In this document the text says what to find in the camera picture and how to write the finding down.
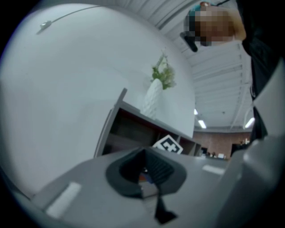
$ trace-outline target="person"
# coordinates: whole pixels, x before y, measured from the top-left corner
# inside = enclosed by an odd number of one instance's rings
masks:
[[[284,58],[283,20],[280,20],[282,7],[277,3],[273,7],[257,0],[236,2],[238,10],[223,8],[210,2],[196,5],[184,20],[181,37],[185,38],[193,51],[197,51],[195,42],[200,42],[202,46],[211,46],[232,40],[241,41],[252,59],[251,95],[254,100],[269,81],[281,57]],[[253,114],[255,123],[251,142],[267,135],[255,108]]]

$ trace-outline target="black cable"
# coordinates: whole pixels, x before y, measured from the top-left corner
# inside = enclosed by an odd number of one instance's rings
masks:
[[[97,8],[97,7],[105,7],[105,6],[110,7],[110,6],[116,6],[116,5],[96,5],[96,6],[91,6],[91,7],[79,9],[79,10],[73,11],[73,12],[71,12],[71,13],[65,14],[65,15],[63,15],[63,16],[61,16],[61,17],[59,17],[59,18],[57,18],[57,19],[55,19],[55,20],[53,20],[53,21],[48,20],[48,21],[46,21],[46,22],[43,23],[43,24],[45,24],[45,26],[43,26],[43,27],[41,26],[41,29],[37,32],[37,35],[38,35],[38,34],[41,34],[46,28],[48,28],[49,26],[51,26],[51,24],[53,24],[53,23],[56,22],[57,20],[60,20],[61,18],[64,18],[64,17],[66,17],[66,16],[69,16],[70,14],[73,14],[73,13],[76,13],[76,12],[79,12],[79,11],[82,11],[82,10],[86,10],[86,9]]]
[[[220,2],[220,3],[218,3],[216,6],[222,5],[222,4],[224,4],[224,3],[228,2],[228,1],[230,1],[230,0],[225,0],[225,1],[223,1],[223,2]]]

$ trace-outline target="flower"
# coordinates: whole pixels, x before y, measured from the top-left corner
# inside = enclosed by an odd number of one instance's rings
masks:
[[[161,72],[159,71],[160,66],[164,66]],[[153,82],[155,79],[159,79],[163,85],[164,90],[176,86],[176,83],[174,81],[175,71],[173,67],[168,64],[167,55],[165,55],[164,52],[160,56],[157,64],[152,67],[152,70],[153,73],[151,82]]]

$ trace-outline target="white vase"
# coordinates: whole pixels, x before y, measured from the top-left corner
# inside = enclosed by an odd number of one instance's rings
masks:
[[[162,90],[163,86],[161,81],[159,79],[155,79],[150,85],[147,94],[143,100],[141,114],[151,119],[155,119],[157,103]]]

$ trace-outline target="ceiling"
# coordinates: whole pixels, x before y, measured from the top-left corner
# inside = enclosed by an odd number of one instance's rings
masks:
[[[198,47],[192,52],[179,34],[183,31],[183,20],[199,0],[83,0],[82,3],[118,5],[140,15],[169,38],[181,51],[191,66],[194,87],[195,130],[208,132],[242,132],[244,122],[253,117],[251,108],[250,57],[241,42],[233,41],[216,47]],[[235,0],[223,7],[236,8]],[[204,120],[207,129],[202,129],[198,120]]]

